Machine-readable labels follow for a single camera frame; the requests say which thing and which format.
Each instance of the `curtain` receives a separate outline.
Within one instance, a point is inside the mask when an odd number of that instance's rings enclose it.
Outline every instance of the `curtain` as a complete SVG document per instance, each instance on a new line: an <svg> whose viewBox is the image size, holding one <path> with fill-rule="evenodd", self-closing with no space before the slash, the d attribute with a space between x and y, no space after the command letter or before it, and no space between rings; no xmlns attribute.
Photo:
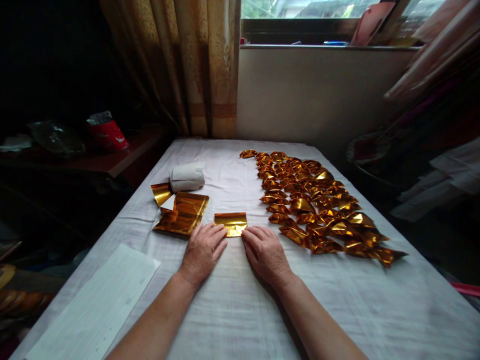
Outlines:
<svg viewBox="0 0 480 360"><path fill-rule="evenodd" d="M240 0L99 0L144 99L183 136L235 137Z"/></svg>
<svg viewBox="0 0 480 360"><path fill-rule="evenodd" d="M410 69L384 97L399 102L415 98L477 47L480 44L479 14L478 0L445 0L413 35L425 45Z"/></svg>

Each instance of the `window frame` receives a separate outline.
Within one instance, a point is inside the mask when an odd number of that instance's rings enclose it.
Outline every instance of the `window frame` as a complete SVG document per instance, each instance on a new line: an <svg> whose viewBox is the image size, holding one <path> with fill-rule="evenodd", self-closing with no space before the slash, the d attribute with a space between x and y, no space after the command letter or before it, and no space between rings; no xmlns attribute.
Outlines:
<svg viewBox="0 0 480 360"><path fill-rule="evenodd" d="M402 25L401 16L410 2L395 0L395 7L369 45L386 45ZM252 45L323 45L325 41L349 42L357 29L358 18L258 18L241 19L241 36Z"/></svg>

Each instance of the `window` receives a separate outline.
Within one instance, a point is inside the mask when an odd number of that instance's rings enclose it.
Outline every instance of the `window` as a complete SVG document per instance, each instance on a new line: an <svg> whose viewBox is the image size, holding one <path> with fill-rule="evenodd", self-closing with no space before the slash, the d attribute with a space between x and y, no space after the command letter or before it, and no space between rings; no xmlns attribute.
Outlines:
<svg viewBox="0 0 480 360"><path fill-rule="evenodd" d="M323 45L349 42L368 6L386 0L242 0L242 37L250 44ZM380 27L380 44L410 46L395 31L412 34L445 0L389 0L396 5Z"/></svg>
<svg viewBox="0 0 480 360"><path fill-rule="evenodd" d="M242 19L360 18L380 0L242 0Z"/></svg>

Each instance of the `white tablecloth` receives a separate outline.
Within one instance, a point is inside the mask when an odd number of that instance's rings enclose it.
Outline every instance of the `white tablecloth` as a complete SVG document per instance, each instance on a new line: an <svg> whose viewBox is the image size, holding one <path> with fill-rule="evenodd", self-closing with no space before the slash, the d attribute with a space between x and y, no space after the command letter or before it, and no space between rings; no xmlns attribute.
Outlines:
<svg viewBox="0 0 480 360"><path fill-rule="evenodd" d="M181 138L172 143L12 359L24 358L119 244L161 261L112 348L125 335L182 261L185 241L151 231L160 211L150 185L168 181L169 169L174 165L205 162L206 183L195 192L210 196L214 213L246 212L249 225L268 226L278 233L279 227L269 223L270 213L259 201L263 190L255 158L239 157L246 149L283 151L303 160L320 161L359 200L378 229L391 238L387 247L410 254L391 269L385 269L377 261L347 257L344 253L311 256L279 236L292 270L370 359L480 359L477 311L316 148L295 143L201 138ZM169 358L299 357L279 308L250 269L241 239L230 238L213 273L193 299Z"/></svg>

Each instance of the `white paper sheet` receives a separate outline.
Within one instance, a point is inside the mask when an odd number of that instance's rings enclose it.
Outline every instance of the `white paper sheet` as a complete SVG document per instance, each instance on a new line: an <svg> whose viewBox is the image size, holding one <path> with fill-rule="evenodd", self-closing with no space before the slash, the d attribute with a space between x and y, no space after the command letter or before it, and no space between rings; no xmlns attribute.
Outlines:
<svg viewBox="0 0 480 360"><path fill-rule="evenodd" d="M100 360L160 262L121 244L26 355Z"/></svg>

